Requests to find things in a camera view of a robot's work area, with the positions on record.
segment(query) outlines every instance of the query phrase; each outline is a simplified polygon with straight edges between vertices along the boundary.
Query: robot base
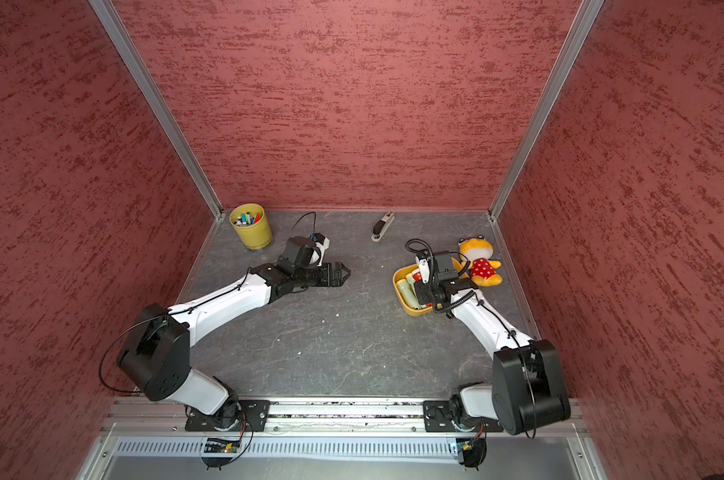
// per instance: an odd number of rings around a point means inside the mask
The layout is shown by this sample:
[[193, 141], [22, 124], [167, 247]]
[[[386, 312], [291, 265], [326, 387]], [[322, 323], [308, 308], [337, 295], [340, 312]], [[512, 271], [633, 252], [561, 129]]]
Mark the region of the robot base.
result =
[[[244, 413], [244, 418], [250, 424], [253, 432], [262, 432], [266, 427], [266, 420], [268, 419], [268, 410], [271, 407], [271, 402], [268, 400], [240, 400], [239, 407], [241, 412]], [[232, 412], [232, 416], [235, 416], [238, 412]], [[240, 419], [237, 419], [232, 424], [231, 431], [238, 430]], [[225, 432], [218, 428], [215, 428], [216, 423], [210, 416], [204, 415], [203, 413], [192, 409], [188, 414], [186, 420], [186, 432]]]
[[[423, 423], [427, 432], [477, 433], [482, 427], [480, 418], [455, 417], [453, 400], [426, 400], [423, 402]], [[488, 433], [503, 432], [498, 420], [484, 418]]]

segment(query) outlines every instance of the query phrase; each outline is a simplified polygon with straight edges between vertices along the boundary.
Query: metal corner post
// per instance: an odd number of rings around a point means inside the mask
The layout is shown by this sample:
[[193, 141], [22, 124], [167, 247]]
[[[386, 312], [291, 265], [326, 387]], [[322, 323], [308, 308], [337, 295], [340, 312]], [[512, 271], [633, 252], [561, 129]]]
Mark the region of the metal corner post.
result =
[[525, 162], [532, 151], [535, 141], [538, 139], [538, 135], [543, 129], [543, 124], [549, 117], [549, 113], [559, 96], [559, 91], [562, 90], [562, 85], [565, 84], [567, 76], [572, 69], [572, 65], [576, 62], [578, 53], [581, 51], [583, 42], [588, 36], [588, 32], [592, 29], [592, 25], [597, 18], [599, 9], [602, 8], [604, 0], [583, 0], [581, 6], [578, 7], [576, 17], [572, 21], [570, 31], [565, 38], [565, 42], [562, 44], [562, 49], [559, 51], [554, 67], [549, 74], [549, 80], [546, 81], [546, 85], [543, 87], [541, 97], [538, 104], [535, 106], [535, 111], [530, 117], [530, 122], [527, 125], [524, 135], [521, 137], [519, 142], [519, 148], [514, 154], [514, 158], [511, 159], [509, 171], [506, 172], [506, 176], [501, 182], [501, 186], [498, 189], [498, 194], [495, 196], [495, 200], [492, 202], [490, 207], [490, 217], [492, 220], [497, 221], [500, 218], [501, 210], [506, 201], [509, 199], [511, 189], [514, 188], [522, 168], [525, 167]]
[[151, 74], [148, 72], [146, 65], [137, 53], [135, 44], [130, 39], [130, 35], [126, 32], [126, 28], [119, 18], [119, 14], [114, 8], [114, 4], [110, 0], [89, 0], [90, 5], [95, 10], [95, 14], [98, 15], [100, 23], [106, 29], [109, 38], [117, 48], [119, 55], [126, 64], [127, 69], [132, 74], [137, 86], [146, 98], [146, 101], [151, 106], [151, 110], [154, 111], [156, 119], [159, 120], [164, 132], [173, 144], [175, 151], [183, 164], [188, 170], [188, 174], [194, 181], [194, 184], [199, 189], [204, 201], [207, 202], [207, 206], [215, 216], [216, 219], [221, 218], [223, 215], [223, 206], [221, 201], [215, 195], [210, 181], [204, 174], [202, 167], [199, 165], [194, 152], [191, 150], [186, 141], [183, 132], [180, 130], [180, 126], [175, 121], [170, 108], [167, 107], [162, 94], [156, 87], [154, 79], [151, 78]]

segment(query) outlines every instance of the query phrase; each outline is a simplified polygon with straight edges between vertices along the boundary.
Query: stuffed toy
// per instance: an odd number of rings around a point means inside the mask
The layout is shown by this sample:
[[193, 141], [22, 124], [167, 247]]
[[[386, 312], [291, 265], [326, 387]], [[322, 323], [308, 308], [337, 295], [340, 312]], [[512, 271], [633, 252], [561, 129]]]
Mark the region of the stuffed toy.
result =
[[479, 286], [498, 285], [503, 281], [501, 275], [495, 272], [500, 268], [501, 263], [491, 260], [492, 245], [482, 235], [469, 238], [462, 238], [458, 241], [460, 253], [465, 255], [471, 262], [471, 280]]

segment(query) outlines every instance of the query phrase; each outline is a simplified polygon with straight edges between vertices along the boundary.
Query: metal vent grille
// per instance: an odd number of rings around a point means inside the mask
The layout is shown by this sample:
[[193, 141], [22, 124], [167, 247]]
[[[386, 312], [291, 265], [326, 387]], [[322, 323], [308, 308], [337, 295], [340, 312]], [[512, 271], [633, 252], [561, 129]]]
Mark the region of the metal vent grille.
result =
[[198, 457], [199, 438], [122, 437], [116, 455], [123, 457]]
[[[121, 437], [116, 456], [199, 457], [205, 438]], [[266, 438], [255, 437], [248, 457], [393, 459], [453, 462], [452, 438]]]

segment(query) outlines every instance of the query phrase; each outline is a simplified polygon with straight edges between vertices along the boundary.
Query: aluminum frame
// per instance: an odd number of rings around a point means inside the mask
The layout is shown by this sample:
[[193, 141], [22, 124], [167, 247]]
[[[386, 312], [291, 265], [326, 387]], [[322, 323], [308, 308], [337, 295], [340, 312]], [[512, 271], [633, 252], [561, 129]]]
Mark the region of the aluminum frame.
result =
[[490, 217], [493, 220], [498, 220], [500, 217], [501, 210], [503, 210], [503, 206], [505, 206], [506, 201], [509, 199], [511, 190], [514, 188], [514, 184], [517, 178], [519, 178], [522, 168], [525, 167], [525, 162], [527, 162], [527, 158], [530, 156], [532, 147], [538, 139], [538, 135], [541, 133], [543, 125], [549, 117], [549, 113], [551, 113], [554, 107], [559, 92], [562, 90], [562, 86], [565, 84], [570, 70], [572, 70], [572, 65], [576, 62], [578, 53], [581, 51], [581, 47], [583, 47], [583, 42], [586, 41], [588, 32], [592, 29], [592, 25], [597, 18], [599, 9], [602, 8], [603, 2], [604, 0], [583, 0], [580, 7], [578, 7], [576, 17], [572, 21], [565, 42], [562, 44], [562, 49], [559, 50], [559, 55], [554, 62], [549, 79], [543, 87], [541, 97], [535, 106], [535, 111], [532, 112], [527, 129], [521, 137], [519, 148], [514, 158], [511, 159], [509, 171], [503, 178], [501, 186], [498, 189], [498, 194], [492, 201]]
[[135, 44], [130, 39], [130, 35], [126, 32], [126, 28], [119, 18], [119, 14], [114, 8], [114, 4], [110, 0], [89, 0], [90, 5], [95, 14], [98, 15], [100, 23], [108, 33], [108, 37], [114, 43], [117, 48], [119, 55], [126, 64], [127, 69], [135, 79], [137, 86], [146, 98], [151, 110], [156, 115], [156, 120], [159, 120], [167, 138], [170, 139], [175, 151], [177, 152], [180, 159], [183, 161], [183, 165], [186, 166], [188, 174], [197, 186], [197, 189], [202, 194], [204, 201], [207, 202], [207, 206], [213, 216], [217, 219], [223, 215], [223, 206], [221, 201], [218, 200], [215, 195], [210, 181], [204, 174], [202, 167], [199, 165], [194, 151], [186, 141], [183, 132], [180, 130], [180, 126], [175, 121], [170, 108], [167, 107], [162, 94], [159, 92], [159, 88], [156, 87], [154, 79], [146, 68], [146, 64], [140, 58], [137, 53]]
[[[265, 430], [253, 434], [262, 445], [263, 451], [256, 452], [258, 457], [301, 456], [303, 452], [293, 450], [296, 446], [306, 448], [307, 444], [337, 444], [344, 449], [325, 448], [306, 453], [312, 458], [327, 459], [455, 461], [455, 438], [459, 434], [426, 432], [423, 424], [423, 402], [444, 398], [274, 396], [263, 399], [270, 400], [272, 406]], [[578, 400], [571, 398], [570, 403], [571, 418], [566, 422], [540, 428], [537, 436], [567, 438], [580, 478], [605, 480], [606, 477], [596, 475], [598, 469], [593, 460], [595, 454], [588, 450], [587, 441], [590, 438]], [[222, 435], [186, 432], [185, 420], [185, 409], [180, 403], [151, 402], [144, 396], [114, 398], [111, 414], [101, 427], [100, 436], [90, 449], [77, 479], [103, 478], [107, 474], [111, 459], [117, 456], [199, 456], [198, 446], [203, 445], [206, 437]], [[524, 436], [511, 437], [504, 432], [489, 433], [488, 437], [508, 438], [511, 441], [516, 439], [521, 442], [526, 440]], [[370, 452], [354, 447], [370, 443], [391, 446], [396, 444], [399, 449]], [[173, 448], [174, 444], [182, 444], [185, 448], [192, 445], [195, 448], [183, 449], [176, 454], [175, 450], [167, 449], [168, 446]], [[417, 445], [425, 444], [438, 444], [439, 448], [425, 454], [417, 450]], [[120, 453], [120, 448], [124, 449], [125, 446], [127, 451]]]

